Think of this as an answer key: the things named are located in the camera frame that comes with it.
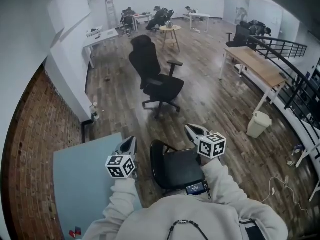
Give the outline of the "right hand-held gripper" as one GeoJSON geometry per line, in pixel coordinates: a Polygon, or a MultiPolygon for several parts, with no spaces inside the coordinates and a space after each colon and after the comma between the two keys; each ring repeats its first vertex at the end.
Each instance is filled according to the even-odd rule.
{"type": "Polygon", "coordinates": [[[219,132],[211,133],[197,124],[186,124],[185,133],[190,142],[197,147],[197,153],[207,159],[219,159],[225,154],[227,139],[219,132]]]}

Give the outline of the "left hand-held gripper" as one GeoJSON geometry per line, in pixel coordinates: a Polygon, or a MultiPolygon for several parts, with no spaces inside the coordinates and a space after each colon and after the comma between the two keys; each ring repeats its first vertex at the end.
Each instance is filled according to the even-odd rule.
{"type": "Polygon", "coordinates": [[[128,179],[137,172],[137,138],[130,136],[118,144],[107,158],[105,168],[113,179],[128,179]]]}

